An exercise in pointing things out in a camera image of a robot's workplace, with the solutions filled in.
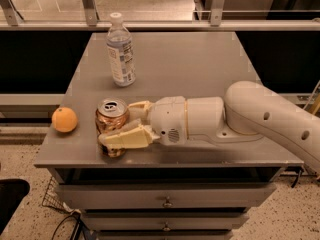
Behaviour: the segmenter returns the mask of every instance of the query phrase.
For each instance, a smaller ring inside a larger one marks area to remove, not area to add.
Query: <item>soda can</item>
[[[129,118],[129,109],[127,104],[117,98],[107,98],[99,102],[96,110],[96,128],[98,136],[102,133],[109,133],[120,129]],[[124,150],[107,150],[99,143],[104,154],[111,157],[117,157],[124,153]]]

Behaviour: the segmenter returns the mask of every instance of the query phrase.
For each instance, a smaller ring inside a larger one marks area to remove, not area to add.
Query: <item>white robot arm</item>
[[[266,136],[320,173],[320,119],[260,84],[237,82],[224,99],[166,97],[131,104],[129,110],[129,124],[99,136],[110,152],[154,141],[167,146],[187,140],[223,145]]]

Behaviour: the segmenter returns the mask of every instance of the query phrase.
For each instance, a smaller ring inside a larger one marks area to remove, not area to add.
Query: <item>bottle cap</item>
[[[119,12],[114,12],[110,14],[111,23],[122,23],[122,14]]]

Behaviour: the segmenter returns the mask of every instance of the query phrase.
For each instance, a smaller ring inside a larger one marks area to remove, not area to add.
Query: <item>orange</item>
[[[77,124],[77,115],[71,108],[60,107],[53,112],[52,125],[57,131],[71,132]]]

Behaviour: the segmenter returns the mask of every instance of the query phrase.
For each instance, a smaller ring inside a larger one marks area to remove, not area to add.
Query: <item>drawer knob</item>
[[[163,227],[162,230],[165,231],[165,232],[169,232],[169,231],[171,230],[171,228],[169,228],[168,222],[166,222],[166,223],[164,224],[164,227]]]
[[[166,201],[163,203],[162,206],[163,206],[163,208],[171,208],[173,206],[173,204],[170,203],[170,197],[169,196],[166,197]]]

